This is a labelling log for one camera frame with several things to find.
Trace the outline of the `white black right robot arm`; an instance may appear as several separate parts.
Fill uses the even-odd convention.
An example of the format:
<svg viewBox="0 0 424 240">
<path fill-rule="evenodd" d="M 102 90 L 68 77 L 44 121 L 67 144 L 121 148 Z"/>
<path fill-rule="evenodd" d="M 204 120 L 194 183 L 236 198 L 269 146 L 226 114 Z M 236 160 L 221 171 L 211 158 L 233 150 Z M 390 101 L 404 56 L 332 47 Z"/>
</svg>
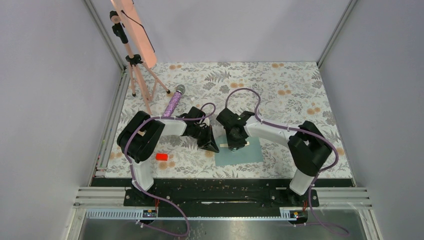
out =
<svg viewBox="0 0 424 240">
<path fill-rule="evenodd" d="M 333 151 L 310 121 L 305 121 L 298 128 L 290 128 L 260 119 L 250 111 L 238 115 L 228 108 L 222 110 L 216 119 L 225 130 L 231 151 L 243 148 L 249 137 L 265 139 L 289 149 L 296 171 L 286 198 L 293 206 L 299 206 L 307 199 L 306 191 Z"/>
</svg>

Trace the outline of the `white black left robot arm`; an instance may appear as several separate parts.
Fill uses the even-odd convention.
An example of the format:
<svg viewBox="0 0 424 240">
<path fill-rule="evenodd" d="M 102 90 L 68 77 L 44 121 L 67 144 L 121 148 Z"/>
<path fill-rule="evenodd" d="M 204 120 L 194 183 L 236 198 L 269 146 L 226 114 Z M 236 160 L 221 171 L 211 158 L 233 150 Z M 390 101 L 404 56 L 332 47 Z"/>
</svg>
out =
<svg viewBox="0 0 424 240">
<path fill-rule="evenodd" d="M 138 111 L 119 133 L 116 143 L 130 165 L 131 182 L 138 189 L 135 197 L 144 206 L 155 200 L 155 192 L 151 189 L 154 179 L 148 159 L 162 136 L 190 137 L 196 140 L 201 150 L 220 151 L 208 116 L 195 106 L 180 116 L 150 116 Z"/>
</svg>

